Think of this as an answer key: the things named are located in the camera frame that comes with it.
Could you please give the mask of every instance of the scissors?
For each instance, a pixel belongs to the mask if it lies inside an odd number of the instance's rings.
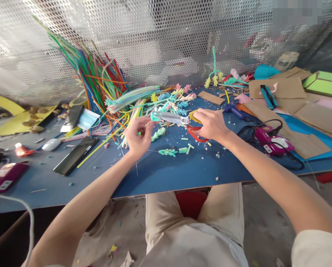
[[[171,113],[171,112],[161,112],[161,111],[156,111],[153,113],[154,116],[156,116],[159,119],[163,119],[165,121],[171,122],[171,123],[176,123],[176,124],[182,124],[187,128],[187,132],[198,142],[204,143],[207,142],[209,139],[200,139],[194,131],[199,130],[201,127],[193,127],[189,124],[190,119],[197,121],[201,123],[199,120],[193,117],[193,113],[195,111],[192,111],[189,116],[187,117],[182,117],[180,115]]]

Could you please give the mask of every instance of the khaki trousers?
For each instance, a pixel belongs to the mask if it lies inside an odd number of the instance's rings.
[[[146,253],[149,253],[164,231],[198,222],[228,235],[243,247],[244,211],[241,183],[213,186],[197,220],[183,216],[173,191],[148,194],[145,219]]]

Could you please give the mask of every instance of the computer mouse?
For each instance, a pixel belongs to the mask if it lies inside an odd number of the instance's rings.
[[[58,147],[58,145],[61,143],[60,139],[53,138],[46,142],[45,145],[43,145],[42,150],[45,151],[53,151],[55,148]]]

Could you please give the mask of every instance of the hand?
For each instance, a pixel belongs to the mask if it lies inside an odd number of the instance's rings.
[[[135,118],[124,131],[129,146],[128,154],[130,153],[136,160],[139,160],[149,149],[153,129],[154,122],[150,117]]]
[[[221,111],[199,108],[193,116],[203,124],[200,130],[194,131],[195,134],[201,137],[219,142],[222,136],[231,132],[225,126],[223,113]]]

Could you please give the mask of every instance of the yellow scissor handle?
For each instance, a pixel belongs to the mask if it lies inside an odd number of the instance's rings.
[[[191,120],[194,120],[195,122],[198,122],[198,123],[200,123],[200,124],[203,124],[200,120],[197,120],[195,117],[193,117],[193,113],[195,113],[197,110],[194,110],[194,111],[191,111],[190,113],[189,113],[189,118],[191,119]]]

